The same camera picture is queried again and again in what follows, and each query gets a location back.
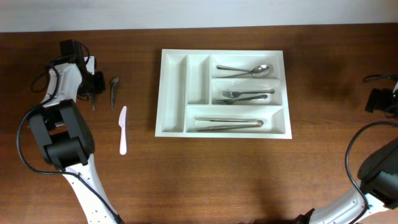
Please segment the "dark metal rod utensil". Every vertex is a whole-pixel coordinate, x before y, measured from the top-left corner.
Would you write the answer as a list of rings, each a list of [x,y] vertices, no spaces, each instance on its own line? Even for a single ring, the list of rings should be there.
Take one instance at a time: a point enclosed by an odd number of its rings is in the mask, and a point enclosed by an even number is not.
[[[223,125],[197,128],[198,132],[225,131],[230,129],[260,128],[264,122],[260,119],[221,119],[221,118],[195,118],[196,121],[223,123]]]

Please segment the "metal fork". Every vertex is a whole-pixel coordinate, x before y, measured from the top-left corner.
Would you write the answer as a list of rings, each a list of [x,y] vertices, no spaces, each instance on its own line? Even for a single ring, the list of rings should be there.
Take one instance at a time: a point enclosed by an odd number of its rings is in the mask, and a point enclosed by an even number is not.
[[[214,104],[217,105],[233,105],[239,101],[251,101],[251,100],[265,100],[267,99],[267,95],[257,95],[257,96],[252,96],[252,97],[247,97],[247,98],[234,98],[234,99],[218,99],[218,100],[213,100]]]
[[[259,91],[221,91],[221,95],[227,98],[238,98],[246,94],[274,94],[274,89],[259,90]]]

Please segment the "white plastic knife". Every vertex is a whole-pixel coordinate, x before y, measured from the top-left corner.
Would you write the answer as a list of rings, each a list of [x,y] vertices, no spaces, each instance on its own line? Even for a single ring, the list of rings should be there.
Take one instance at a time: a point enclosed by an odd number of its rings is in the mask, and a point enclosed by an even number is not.
[[[121,137],[119,144],[120,155],[125,155],[127,153],[127,141],[126,141],[126,116],[127,116],[127,106],[123,106],[119,115],[119,127],[121,128]]]

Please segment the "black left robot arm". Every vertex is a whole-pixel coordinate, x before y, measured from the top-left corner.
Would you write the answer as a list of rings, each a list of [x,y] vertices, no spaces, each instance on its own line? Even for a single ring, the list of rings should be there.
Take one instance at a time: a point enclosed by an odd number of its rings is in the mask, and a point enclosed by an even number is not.
[[[88,223],[122,223],[96,172],[93,135],[76,106],[78,97],[92,98],[105,90],[96,59],[77,40],[60,42],[60,56],[44,72],[43,101],[23,118],[46,163],[49,175],[62,175],[72,187]]]

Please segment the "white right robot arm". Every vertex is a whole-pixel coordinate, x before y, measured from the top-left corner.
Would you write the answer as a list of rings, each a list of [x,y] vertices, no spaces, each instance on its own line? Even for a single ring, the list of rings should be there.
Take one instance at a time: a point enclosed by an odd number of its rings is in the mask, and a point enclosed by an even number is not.
[[[391,121],[378,121],[362,127],[350,141],[345,152],[345,170],[353,188],[328,206],[311,209],[293,222],[304,224],[358,223],[379,212],[397,208],[397,139],[372,153],[361,164],[357,180],[349,169],[349,154],[357,138],[376,126],[397,127]]]

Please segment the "dark metal knife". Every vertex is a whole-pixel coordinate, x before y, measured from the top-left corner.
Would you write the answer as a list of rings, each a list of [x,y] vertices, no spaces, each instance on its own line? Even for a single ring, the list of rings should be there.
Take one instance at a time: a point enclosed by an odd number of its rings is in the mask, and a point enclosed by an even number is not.
[[[92,110],[95,111],[97,104],[97,94],[93,93],[92,95]]]
[[[114,109],[115,102],[116,102],[116,84],[119,81],[119,77],[115,77],[111,80],[111,109]]]

